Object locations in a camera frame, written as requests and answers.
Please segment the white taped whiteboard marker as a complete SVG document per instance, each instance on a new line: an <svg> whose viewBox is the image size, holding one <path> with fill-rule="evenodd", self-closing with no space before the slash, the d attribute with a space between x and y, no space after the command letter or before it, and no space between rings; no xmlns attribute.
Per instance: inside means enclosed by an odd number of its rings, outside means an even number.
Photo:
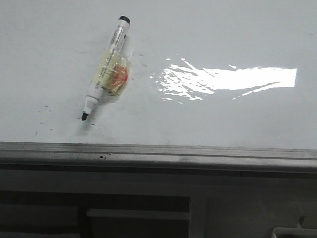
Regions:
<svg viewBox="0 0 317 238"><path fill-rule="evenodd" d="M130 19L121 16L115 32L104 52L97 71L85 96L85 106L81 117L85 121L103 98L104 93L116 95L128 79L128 60L122 53L130 27Z"/></svg>

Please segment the dark cabinet under whiteboard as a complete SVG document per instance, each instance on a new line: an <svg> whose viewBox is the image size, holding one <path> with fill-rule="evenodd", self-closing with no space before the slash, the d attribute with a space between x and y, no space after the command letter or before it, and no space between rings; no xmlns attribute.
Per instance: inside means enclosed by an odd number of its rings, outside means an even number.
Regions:
<svg viewBox="0 0 317 238"><path fill-rule="evenodd" d="M1 191L3 238L186 238L184 196Z"/></svg>

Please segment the white tray lower corner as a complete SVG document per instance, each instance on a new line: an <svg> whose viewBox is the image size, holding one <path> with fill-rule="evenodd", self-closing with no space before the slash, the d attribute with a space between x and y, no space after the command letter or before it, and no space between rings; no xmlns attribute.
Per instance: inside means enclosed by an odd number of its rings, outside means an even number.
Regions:
<svg viewBox="0 0 317 238"><path fill-rule="evenodd" d="M316 229L304 228L274 228L272 238L316 238Z"/></svg>

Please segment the grey aluminium whiteboard frame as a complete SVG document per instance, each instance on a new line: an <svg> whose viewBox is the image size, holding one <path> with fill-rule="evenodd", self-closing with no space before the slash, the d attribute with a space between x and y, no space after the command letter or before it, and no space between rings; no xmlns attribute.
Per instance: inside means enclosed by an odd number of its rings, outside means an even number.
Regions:
<svg viewBox="0 0 317 238"><path fill-rule="evenodd" d="M315 178L316 150L2 142L2 169Z"/></svg>

